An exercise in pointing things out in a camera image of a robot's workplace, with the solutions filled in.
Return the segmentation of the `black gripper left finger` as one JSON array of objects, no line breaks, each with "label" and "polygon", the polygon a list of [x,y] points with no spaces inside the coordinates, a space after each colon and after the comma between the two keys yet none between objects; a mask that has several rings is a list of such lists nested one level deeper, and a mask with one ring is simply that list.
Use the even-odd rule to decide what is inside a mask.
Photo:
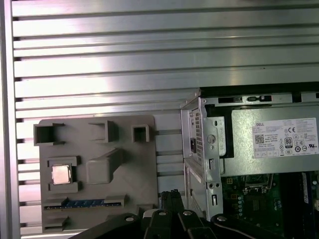
[{"label": "black gripper left finger", "polygon": [[150,217],[125,213],[107,219],[74,237],[76,239],[169,239],[173,219],[173,196],[176,191],[161,193],[161,208]]}]

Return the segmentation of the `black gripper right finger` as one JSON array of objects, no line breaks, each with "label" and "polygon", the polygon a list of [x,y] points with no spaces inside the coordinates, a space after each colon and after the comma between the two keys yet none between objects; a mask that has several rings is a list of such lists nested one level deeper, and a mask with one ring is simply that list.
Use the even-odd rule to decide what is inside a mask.
[{"label": "black gripper right finger", "polygon": [[225,214],[217,214],[210,220],[201,218],[194,211],[184,208],[181,194],[177,189],[171,191],[171,200],[186,239],[283,238],[281,235]]}]

